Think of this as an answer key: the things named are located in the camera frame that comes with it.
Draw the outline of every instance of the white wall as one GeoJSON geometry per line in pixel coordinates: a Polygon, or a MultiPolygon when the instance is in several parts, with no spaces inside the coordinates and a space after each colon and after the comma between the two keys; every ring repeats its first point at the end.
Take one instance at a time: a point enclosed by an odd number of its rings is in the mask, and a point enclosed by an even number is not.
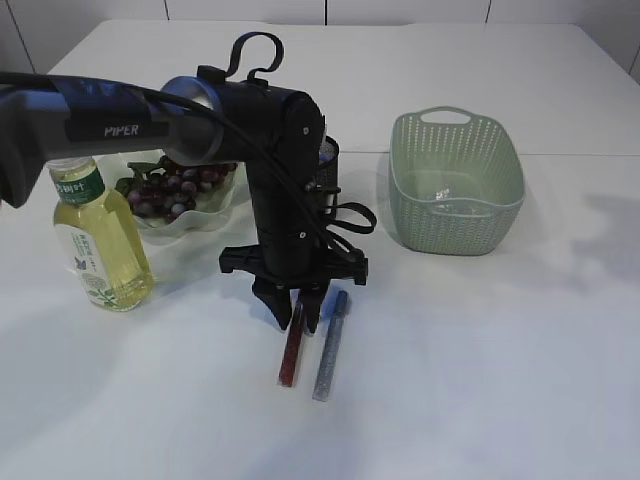
{"type": "Polygon", "coordinates": [[[493,0],[489,22],[580,25],[626,71],[640,46],[640,0],[493,0]]]}
{"type": "Polygon", "coordinates": [[[5,0],[0,0],[0,70],[32,71],[5,0]]]}
{"type": "Polygon", "coordinates": [[[172,20],[324,24],[324,0],[167,0],[172,20]]]}
{"type": "Polygon", "coordinates": [[[329,25],[483,23],[489,0],[327,0],[329,25]]]}
{"type": "MultiPolygon", "coordinates": [[[[111,18],[259,20],[323,24],[325,0],[0,0],[0,67],[29,61],[47,72],[101,21],[111,18]]],[[[330,25],[415,22],[575,23],[631,71],[640,47],[640,0],[326,0],[330,25]]],[[[640,81],[640,65],[635,78],[640,81]]]]}
{"type": "Polygon", "coordinates": [[[46,73],[100,22],[167,19],[164,0],[9,0],[38,72],[46,73]]]}

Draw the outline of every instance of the black cable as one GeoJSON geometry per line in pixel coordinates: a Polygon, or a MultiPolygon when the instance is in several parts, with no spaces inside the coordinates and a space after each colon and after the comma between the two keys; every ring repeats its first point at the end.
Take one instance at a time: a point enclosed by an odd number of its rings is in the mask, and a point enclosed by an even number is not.
{"type": "Polygon", "coordinates": [[[330,235],[330,232],[320,222],[320,219],[316,216],[315,212],[305,201],[305,198],[298,189],[298,186],[293,182],[293,180],[291,180],[291,177],[289,177],[287,172],[280,165],[280,162],[275,157],[258,147],[253,142],[253,140],[235,123],[233,123],[225,116],[220,115],[215,110],[201,105],[200,103],[194,102],[193,100],[189,100],[188,98],[173,95],[171,93],[160,92],[158,90],[138,87],[135,85],[129,85],[129,87],[140,91],[148,101],[155,100],[201,113],[220,123],[225,128],[228,128],[240,141],[242,141],[247,147],[253,150],[254,153],[265,162],[267,168],[269,168],[276,180],[280,182],[285,190],[287,190],[287,192],[291,195],[293,200],[298,204],[303,215],[306,217],[307,221],[320,236],[320,238],[340,257],[342,257],[349,263],[356,263],[359,260],[356,255],[354,255],[351,251],[344,249],[338,242],[335,241],[333,236],[330,235]]]}
{"type": "MultiPolygon", "coordinates": [[[[55,84],[52,79],[55,79],[55,75],[37,75],[37,74],[20,74],[20,73],[0,73],[0,85],[15,85],[23,88],[34,88],[34,89],[51,89],[56,90],[55,84]]],[[[325,228],[325,225],[320,221],[320,219],[316,216],[315,212],[311,209],[309,204],[306,202],[304,196],[300,192],[298,186],[291,180],[288,173],[284,170],[280,162],[270,155],[269,153],[262,150],[258,147],[253,140],[235,123],[230,121],[223,115],[220,115],[215,110],[212,110],[200,103],[197,103],[193,100],[189,100],[185,97],[180,97],[178,95],[173,95],[167,92],[161,92],[158,90],[153,90],[149,88],[140,87],[133,84],[123,83],[123,82],[112,82],[118,83],[127,88],[131,88],[133,90],[137,90],[145,97],[147,101],[157,101],[162,103],[167,103],[169,105],[174,105],[176,107],[184,108],[187,110],[191,110],[197,113],[208,117],[215,122],[220,123],[225,128],[228,128],[236,137],[242,141],[247,147],[249,147],[253,152],[260,157],[264,162],[267,168],[271,171],[273,176],[280,182],[280,184],[287,190],[287,192],[291,195],[293,200],[298,204],[298,207],[302,211],[303,215],[306,217],[307,221],[316,231],[318,236],[329,246],[332,250],[334,250],[341,258],[348,261],[349,263],[356,263],[359,260],[358,255],[353,253],[353,251],[349,251],[343,248],[331,235],[331,232],[325,228]]]]}

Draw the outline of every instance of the white table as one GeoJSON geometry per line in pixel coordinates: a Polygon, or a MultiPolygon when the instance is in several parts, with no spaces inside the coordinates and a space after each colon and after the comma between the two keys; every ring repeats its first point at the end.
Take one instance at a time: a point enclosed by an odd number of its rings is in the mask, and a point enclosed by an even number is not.
{"type": "Polygon", "coordinates": [[[335,284],[353,307],[327,404],[326,326],[282,389],[285,336],[250,276],[218,273],[223,246],[253,240],[248,204],[148,245],[164,282],[115,315],[63,271],[42,178],[0,215],[0,479],[636,479],[639,160],[522,157],[513,230],[454,258],[397,244],[386,155],[345,154],[343,200],[381,224],[349,237],[371,274],[335,284]]]}
{"type": "MultiPolygon", "coordinates": [[[[399,115],[454,105],[503,122],[520,153],[640,155],[640,86],[570,25],[117,20],[53,72],[160,88],[201,63],[226,69],[233,41],[252,30],[282,38],[285,61],[269,80],[309,92],[343,151],[385,152],[399,115]]],[[[250,41],[241,73],[272,57],[268,40],[250,41]]]]}

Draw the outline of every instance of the green basket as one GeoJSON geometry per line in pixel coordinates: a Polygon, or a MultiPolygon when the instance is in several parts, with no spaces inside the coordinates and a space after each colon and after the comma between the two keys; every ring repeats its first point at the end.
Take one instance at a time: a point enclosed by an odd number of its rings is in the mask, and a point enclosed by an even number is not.
{"type": "Polygon", "coordinates": [[[399,117],[389,161],[391,210],[402,242],[420,252],[484,255],[524,201],[518,154],[500,123],[453,107],[399,117]],[[431,123],[435,112],[466,123],[431,123]]]}

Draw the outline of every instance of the bottle label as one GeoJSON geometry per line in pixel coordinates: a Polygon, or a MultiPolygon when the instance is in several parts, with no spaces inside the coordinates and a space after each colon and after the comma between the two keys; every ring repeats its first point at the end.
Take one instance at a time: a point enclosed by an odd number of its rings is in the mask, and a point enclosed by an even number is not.
{"type": "Polygon", "coordinates": [[[100,172],[96,168],[93,172],[71,182],[54,182],[58,195],[63,202],[70,205],[82,205],[95,200],[105,190],[100,172]]]}
{"type": "Polygon", "coordinates": [[[70,225],[58,224],[55,229],[89,300],[101,307],[117,310],[118,302],[94,238],[70,225]]]}

